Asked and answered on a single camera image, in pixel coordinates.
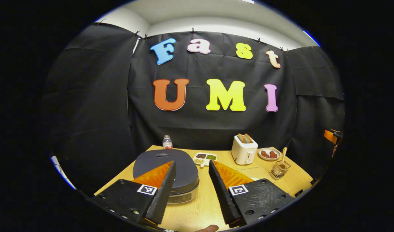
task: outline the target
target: wooden table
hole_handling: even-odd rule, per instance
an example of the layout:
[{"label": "wooden table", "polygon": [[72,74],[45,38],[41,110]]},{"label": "wooden table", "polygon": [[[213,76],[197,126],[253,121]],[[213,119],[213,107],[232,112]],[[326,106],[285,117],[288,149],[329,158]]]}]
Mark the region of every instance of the wooden table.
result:
[{"label": "wooden table", "polygon": [[[147,151],[161,149],[162,147],[153,145]],[[276,186],[290,194],[292,197],[294,197],[294,194],[299,192],[301,189],[306,190],[311,187],[311,176],[288,157],[285,158],[285,161],[291,165],[290,169],[284,177],[274,181],[268,171],[272,170],[273,164],[276,161],[281,160],[281,157],[276,161],[263,160],[258,156],[257,150],[253,163],[248,165],[238,165],[234,162],[231,151],[179,150],[185,151],[191,158],[193,158],[197,152],[216,154],[218,162],[238,170],[250,178],[271,179]],[[135,161],[110,180],[110,182],[100,188],[100,190],[98,190],[94,195],[99,194],[118,179],[133,180],[134,163]],[[200,177],[200,185],[198,187],[196,198],[183,204],[167,205],[162,224],[160,224],[159,227],[180,232],[195,232],[199,229],[206,228],[211,224],[215,224],[219,226],[219,231],[229,229],[229,226],[224,223],[224,219],[221,214],[219,200],[217,199],[216,191],[214,190],[213,183],[209,176],[209,167],[205,166],[201,168],[200,166],[197,166],[197,169]]]}]

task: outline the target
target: black background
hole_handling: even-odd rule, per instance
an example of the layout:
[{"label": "black background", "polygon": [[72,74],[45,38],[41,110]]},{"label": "black background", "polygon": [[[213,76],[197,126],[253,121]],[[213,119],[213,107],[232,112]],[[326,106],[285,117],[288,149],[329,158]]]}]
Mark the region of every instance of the black background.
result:
[{"label": "black background", "polygon": [[[64,182],[37,140],[35,126],[38,99],[54,59],[89,23],[124,2],[5,3],[0,3],[0,231],[130,231],[133,228],[84,202]],[[356,20],[361,6],[349,2],[281,0],[272,5],[309,31],[339,67],[346,88],[347,137],[316,187],[262,229],[394,230],[394,203],[383,204],[393,199],[389,189],[394,185],[379,178],[381,161],[366,165],[373,151],[394,144],[394,113],[384,117],[375,110],[381,104],[387,109],[394,99],[387,95],[394,94],[394,87],[384,84],[391,76],[394,47],[385,44],[373,50],[374,35],[391,38],[392,32],[383,28],[380,17]],[[392,14],[374,8],[377,15]],[[370,41],[358,49],[359,29]],[[363,53],[366,60],[359,66],[356,57]]]}]

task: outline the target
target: spoon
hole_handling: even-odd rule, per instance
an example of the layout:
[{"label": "spoon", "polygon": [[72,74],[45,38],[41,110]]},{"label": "spoon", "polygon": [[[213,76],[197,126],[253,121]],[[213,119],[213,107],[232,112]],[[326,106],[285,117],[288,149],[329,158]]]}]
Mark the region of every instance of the spoon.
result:
[{"label": "spoon", "polygon": [[285,167],[286,167],[286,164],[284,163],[284,158],[285,158],[285,156],[286,156],[286,152],[287,152],[287,147],[284,147],[284,148],[283,148],[283,158],[281,159],[281,162],[280,162],[280,164],[279,164],[279,166],[281,166],[281,167],[284,168],[284,169],[285,169]]}]

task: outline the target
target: white wall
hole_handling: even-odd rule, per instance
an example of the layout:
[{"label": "white wall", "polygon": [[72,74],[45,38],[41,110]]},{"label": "white wall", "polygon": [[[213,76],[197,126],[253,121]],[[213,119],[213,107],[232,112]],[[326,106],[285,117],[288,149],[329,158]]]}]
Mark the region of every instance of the white wall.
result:
[{"label": "white wall", "polygon": [[119,7],[106,15],[103,15],[95,22],[117,25],[132,32],[140,31],[138,34],[144,37],[147,34],[150,24],[134,11],[125,7]]},{"label": "white wall", "polygon": [[286,49],[295,49],[304,47],[299,42],[274,31],[270,28],[258,24],[221,17],[190,17],[183,19],[173,19],[162,23],[151,25],[147,31],[148,36],[164,34],[168,32],[181,31],[211,31],[222,32],[226,34],[240,35]]}]

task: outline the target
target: yellow letter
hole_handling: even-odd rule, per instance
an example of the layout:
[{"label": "yellow letter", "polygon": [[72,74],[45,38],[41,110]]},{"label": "yellow letter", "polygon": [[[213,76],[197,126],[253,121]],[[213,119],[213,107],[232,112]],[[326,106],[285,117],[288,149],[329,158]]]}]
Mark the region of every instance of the yellow letter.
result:
[{"label": "yellow letter", "polygon": [[245,111],[243,100],[244,82],[233,81],[228,91],[219,79],[208,79],[207,84],[210,85],[210,103],[206,106],[207,110],[219,110],[220,106],[217,103],[217,98],[224,110],[227,110],[231,100],[233,103],[230,106],[232,111]]},{"label": "yellow letter", "polygon": [[238,43],[236,44],[236,54],[240,58],[251,59],[253,58],[253,53],[251,53],[251,47],[248,44]]}]

